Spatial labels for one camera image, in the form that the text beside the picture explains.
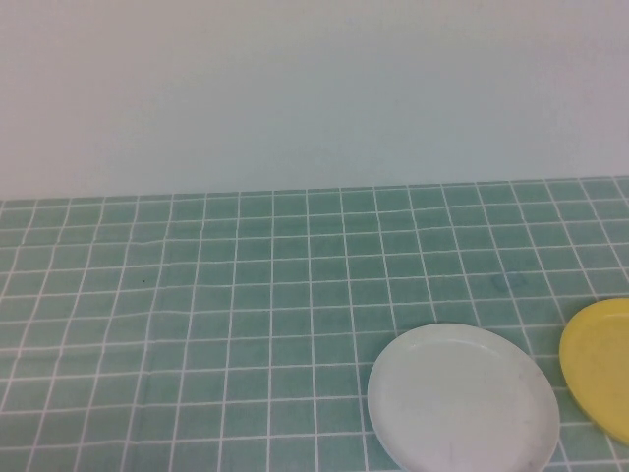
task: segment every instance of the plate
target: plate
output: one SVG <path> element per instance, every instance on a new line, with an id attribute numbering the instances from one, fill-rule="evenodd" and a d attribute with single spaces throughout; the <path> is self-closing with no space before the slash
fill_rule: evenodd
<path id="1" fill-rule="evenodd" d="M 605 300 L 577 313 L 561 335 L 559 361 L 586 414 L 629 444 L 629 299 Z"/>
<path id="2" fill-rule="evenodd" d="M 409 472 L 538 472 L 559 439 L 559 408 L 518 347 L 464 324 L 391 342 L 368 386 L 373 429 Z"/>

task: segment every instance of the small stain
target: small stain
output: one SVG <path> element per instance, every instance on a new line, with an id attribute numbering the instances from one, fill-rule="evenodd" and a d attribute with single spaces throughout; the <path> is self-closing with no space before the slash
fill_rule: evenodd
<path id="1" fill-rule="evenodd" d="M 491 278 L 491 283 L 498 292 L 505 293 L 514 288 L 523 287 L 527 284 L 527 279 L 520 272 L 505 272 Z"/>

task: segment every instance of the yellow plate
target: yellow plate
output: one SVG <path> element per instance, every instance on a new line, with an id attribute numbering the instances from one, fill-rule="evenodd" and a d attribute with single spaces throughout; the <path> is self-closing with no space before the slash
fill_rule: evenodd
<path id="1" fill-rule="evenodd" d="M 581 310 L 561 335 L 568 388 L 590 418 L 629 444 L 629 298 Z"/>

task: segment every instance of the wall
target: wall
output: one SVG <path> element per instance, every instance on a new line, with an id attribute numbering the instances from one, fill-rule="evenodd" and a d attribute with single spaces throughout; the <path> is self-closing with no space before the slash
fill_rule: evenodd
<path id="1" fill-rule="evenodd" d="M 0 198 L 629 173 L 625 0 L 0 2 Z"/>

